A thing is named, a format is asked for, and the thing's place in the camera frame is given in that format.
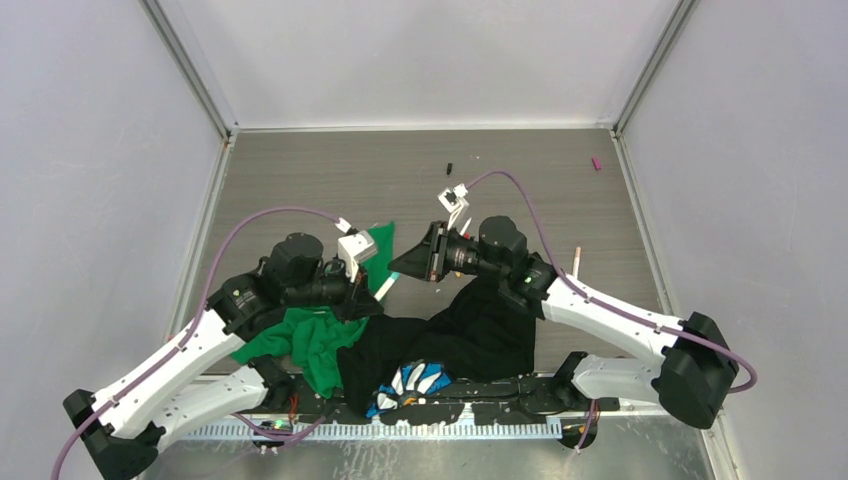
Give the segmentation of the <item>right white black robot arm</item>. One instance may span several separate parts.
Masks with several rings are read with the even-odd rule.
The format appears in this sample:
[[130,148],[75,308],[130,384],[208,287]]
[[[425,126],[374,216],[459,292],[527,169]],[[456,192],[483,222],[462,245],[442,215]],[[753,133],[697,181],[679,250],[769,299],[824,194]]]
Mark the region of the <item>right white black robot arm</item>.
[[492,280],[514,310],[569,325],[627,352],[625,358],[570,353],[554,386],[567,410],[616,397],[658,404],[690,427],[709,429],[739,373],[741,360],[711,317],[651,312],[561,274],[529,251],[526,236],[507,216],[485,219],[476,237],[435,221],[389,268],[426,282],[440,282],[451,272]]

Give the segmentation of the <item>white pen pink tip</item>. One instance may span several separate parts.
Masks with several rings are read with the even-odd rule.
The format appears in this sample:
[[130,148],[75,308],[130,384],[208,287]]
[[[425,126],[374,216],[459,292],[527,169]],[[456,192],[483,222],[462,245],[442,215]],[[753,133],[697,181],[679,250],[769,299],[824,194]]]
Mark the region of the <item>white pen pink tip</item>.
[[574,279],[579,278],[581,258],[582,258],[582,247],[577,246],[574,250],[574,257],[573,257],[572,269],[571,269],[571,275]]

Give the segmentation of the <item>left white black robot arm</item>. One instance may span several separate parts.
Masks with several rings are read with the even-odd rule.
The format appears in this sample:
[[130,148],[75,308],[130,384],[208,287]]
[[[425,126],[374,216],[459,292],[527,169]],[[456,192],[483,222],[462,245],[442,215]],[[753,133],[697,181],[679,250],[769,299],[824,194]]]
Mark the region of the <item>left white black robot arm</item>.
[[279,324],[289,308],[329,307],[340,320],[381,312],[364,265],[378,251],[371,234],[349,229],[324,260],[320,240],[291,234],[255,269],[223,282],[190,324],[130,373],[96,392],[68,395],[63,407],[102,477],[133,479],[172,443],[226,415],[285,409],[293,380],[269,354],[222,380],[185,388]]

